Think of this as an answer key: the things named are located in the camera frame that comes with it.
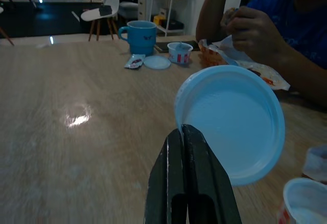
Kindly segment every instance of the chair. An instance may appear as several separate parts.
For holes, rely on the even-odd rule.
[[[97,23],[97,41],[99,41],[101,19],[102,18],[107,18],[107,23],[108,23],[108,26],[109,26],[109,31],[110,31],[110,34],[111,34],[111,38],[113,39],[111,24],[113,25],[114,31],[116,32],[116,34],[118,36],[117,26],[116,26],[115,22],[112,20],[112,18],[117,15],[118,9],[119,9],[119,0],[105,0],[104,5],[101,8],[88,10],[88,11],[82,13],[81,18],[84,21],[92,21],[88,41],[91,40],[92,33],[93,33],[93,30],[94,30],[96,21],[98,22]],[[108,12],[109,11],[111,11],[111,12],[104,15],[104,13],[107,10],[108,10]]]
[[[15,46],[14,43],[10,40],[9,36],[5,33],[5,31],[1,27],[0,27],[0,33],[8,40],[8,42],[10,42],[11,45]]]

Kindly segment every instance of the chair leg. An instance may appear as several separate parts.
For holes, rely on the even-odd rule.
[[[88,36],[88,41],[91,41],[91,37],[92,37],[92,34],[93,34],[93,30],[94,30],[94,25],[95,25],[96,21],[93,20],[92,21],[92,24],[91,24],[91,29],[90,29],[90,35]]]
[[[113,18],[111,19],[111,22],[112,22],[112,25],[113,25],[114,31],[116,32],[116,34],[117,34],[117,37],[118,37],[118,39],[119,39],[118,30],[117,30],[117,26],[116,26],[116,23],[114,22]]]
[[[99,41],[100,27],[101,27],[101,20],[98,19],[98,24],[97,24],[97,41]]]
[[[14,43],[10,40],[9,36],[5,33],[5,31],[1,27],[0,27],[0,33],[8,40],[8,42],[10,42],[11,45],[15,46]]]
[[[108,23],[108,26],[109,26],[109,31],[110,31],[110,34],[111,34],[111,38],[113,40],[112,28],[111,28],[111,23],[110,23],[109,18],[107,18],[107,23]]]

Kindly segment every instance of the mug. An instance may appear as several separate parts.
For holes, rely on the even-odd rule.
[[[127,38],[122,33],[127,31]],[[119,37],[129,43],[131,54],[152,55],[156,43],[157,25],[150,21],[130,21],[119,29]]]

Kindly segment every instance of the table surface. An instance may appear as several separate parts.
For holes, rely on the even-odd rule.
[[[0,48],[4,223],[143,223],[149,173],[198,56],[188,68],[134,71],[123,68],[122,40]],[[301,175],[309,147],[327,143],[326,113],[299,97],[280,102],[279,162],[233,189],[243,223],[276,223],[284,184]]]

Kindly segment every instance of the blue plastic plate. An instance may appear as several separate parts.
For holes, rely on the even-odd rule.
[[[214,66],[190,76],[175,100],[178,128],[200,130],[233,186],[263,178],[285,141],[284,115],[271,88],[251,71]]]

